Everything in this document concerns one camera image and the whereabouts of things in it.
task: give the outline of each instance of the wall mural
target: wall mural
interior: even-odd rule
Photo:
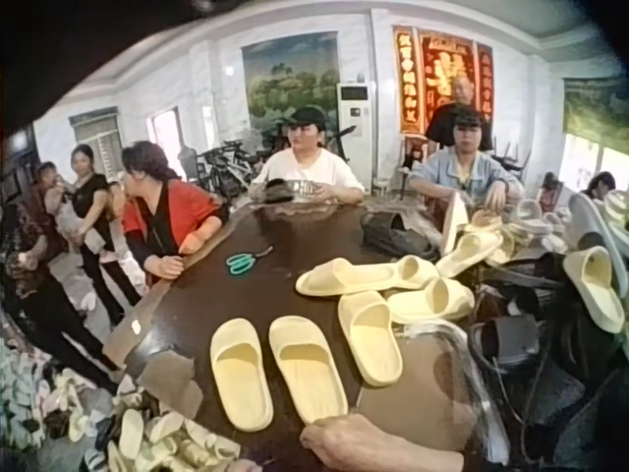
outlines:
[[[565,79],[563,129],[629,154],[629,81]]]
[[[336,32],[281,37],[242,48],[253,128],[275,128],[297,108],[317,106],[338,129]]]
[[[467,76],[476,107],[493,117],[493,53],[489,46],[450,34],[406,27],[394,29],[402,133],[423,134],[434,110],[454,100],[452,80]]]

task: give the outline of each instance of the patterned shirt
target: patterned shirt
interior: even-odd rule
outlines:
[[[475,205],[485,201],[487,192],[494,182],[503,181],[509,186],[522,185],[499,162],[482,152],[477,152],[470,176],[462,179],[454,147],[437,151],[411,172],[410,178],[462,190]]]
[[[5,210],[5,218],[9,211],[15,212],[17,224],[3,231],[5,234],[2,235],[0,247],[0,266],[4,274],[15,281],[18,297],[26,298],[39,288],[48,273],[48,266],[39,264],[35,270],[26,270],[18,257],[20,253],[30,251],[43,233],[24,205],[12,204],[12,207]]]

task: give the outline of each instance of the woman in black shirt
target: woman in black shirt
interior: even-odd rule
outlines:
[[[78,145],[72,151],[72,168],[78,176],[72,203],[77,216],[83,219],[83,224],[77,233],[77,240],[81,244],[80,251],[86,274],[91,278],[98,298],[107,310],[110,322],[112,325],[117,325],[122,320],[125,311],[107,288],[100,271],[100,265],[120,287],[131,305],[135,306],[140,301],[141,296],[117,261],[101,263],[98,255],[90,251],[84,242],[87,232],[93,228],[105,240],[104,249],[110,252],[115,251],[109,220],[106,215],[109,200],[107,180],[104,175],[94,172],[93,162],[94,153],[88,145]]]

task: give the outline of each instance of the black cap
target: black cap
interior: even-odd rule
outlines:
[[[480,128],[483,124],[483,116],[471,105],[460,105],[456,109],[454,118],[455,128]]]
[[[288,123],[297,126],[316,125],[320,131],[323,131],[325,130],[325,115],[313,106],[304,106],[291,115]]]

